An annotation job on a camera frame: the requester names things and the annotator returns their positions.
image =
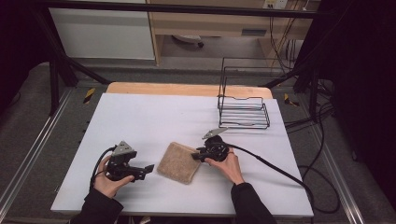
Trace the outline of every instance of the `table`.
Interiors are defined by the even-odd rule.
[[[234,93],[239,91],[242,95],[266,93],[263,96],[271,127],[261,134],[226,132],[221,135],[223,140],[244,147],[301,179],[277,102],[270,99],[271,92],[264,88],[233,88]],[[218,125],[217,97],[213,97],[218,91],[219,86],[205,85],[111,84],[102,95],[51,210],[77,213],[88,193],[97,159],[121,140],[137,151],[137,157],[130,161],[137,167],[158,166],[173,141],[201,147],[202,136]],[[313,216],[302,187],[248,154],[235,153],[245,180],[255,187],[274,216]],[[218,170],[206,163],[201,164],[189,185],[163,177],[154,168],[144,181],[123,187],[116,199],[124,206],[124,215],[231,217],[234,215],[231,187]]]

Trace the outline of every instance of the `floor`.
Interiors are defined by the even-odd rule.
[[[182,43],[172,36],[164,40],[163,60],[159,66],[153,62],[101,62],[94,64],[86,61],[93,71],[103,77],[117,81],[136,82],[170,82],[218,84],[219,71],[223,57],[263,58],[259,43],[254,38],[224,38],[203,37],[205,46],[199,48],[192,44]],[[261,60],[238,60],[237,66],[255,66]],[[0,142],[2,157],[0,163],[0,190],[3,196],[1,215],[5,217],[3,223],[64,223],[70,216],[54,214],[50,211],[51,203],[56,196],[56,189],[62,184],[74,154],[78,150],[79,141],[83,138],[84,130],[89,126],[89,120],[100,99],[101,92],[106,86],[92,82],[91,79],[78,74],[81,79],[73,89],[63,89],[70,94],[70,99],[63,107],[62,115],[57,118],[53,129],[48,130],[46,140],[39,145],[35,142],[46,122],[51,121],[50,84],[48,67],[38,66],[23,84],[20,97],[16,97],[15,105],[11,106],[0,117]],[[306,94],[294,94],[292,84],[294,79],[282,83],[273,90],[278,100],[282,117],[285,121],[306,118],[304,101]],[[89,88],[95,87],[95,94],[89,104],[82,101]],[[285,93],[290,102],[285,103]],[[324,104],[326,97],[319,97]],[[315,212],[317,223],[396,223],[396,213],[389,206],[385,196],[374,182],[364,164],[352,160],[351,151],[337,119],[328,117],[323,121],[325,132],[325,147],[336,165],[341,170],[342,177],[350,190],[353,203],[359,208],[361,220],[351,220],[348,211],[341,207],[334,214]],[[320,133],[317,126],[305,128],[293,133],[290,130],[290,143],[299,164],[308,164],[318,152]],[[32,146],[38,145],[38,153],[33,154]],[[25,161],[26,155],[32,154],[32,161]],[[322,155],[316,164],[327,177],[332,178],[328,170],[328,154]],[[13,179],[21,165],[30,167],[21,173],[25,177],[19,182]],[[317,206],[332,209],[336,199],[332,189],[320,177],[312,173],[306,179],[312,185],[317,199]],[[13,194],[7,194],[12,188],[9,183],[18,182],[18,188]],[[281,219],[282,223],[302,223],[305,220]]]

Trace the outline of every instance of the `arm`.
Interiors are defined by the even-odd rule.
[[[127,176],[119,181],[112,181],[106,176],[106,162],[110,156],[104,158],[100,164],[95,183],[85,198],[81,213],[73,217],[70,224],[113,224],[123,206],[113,199],[117,191],[131,182],[134,177]]]
[[[262,203],[254,188],[249,183],[245,183],[238,157],[233,153],[232,148],[230,148],[227,158],[224,161],[219,162],[209,158],[206,158],[205,161],[209,165],[221,170],[233,182],[231,195],[236,213],[236,223],[276,223],[274,217]]]

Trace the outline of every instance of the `black jacket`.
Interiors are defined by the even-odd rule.
[[[259,195],[249,183],[233,185],[231,190],[233,206],[238,224],[273,224],[274,217],[262,203]],[[85,198],[81,213],[70,220],[70,224],[113,224],[123,206],[109,199],[96,189]]]

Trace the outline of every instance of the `wire rack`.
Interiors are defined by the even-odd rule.
[[[235,63],[232,66],[227,66],[225,61],[233,59],[265,60],[267,62],[277,60],[223,58],[218,95],[219,127],[265,130],[270,127],[270,119],[263,99],[261,97],[236,98],[227,95],[227,85],[259,86],[264,80],[284,78],[285,71],[281,66],[238,66]]]

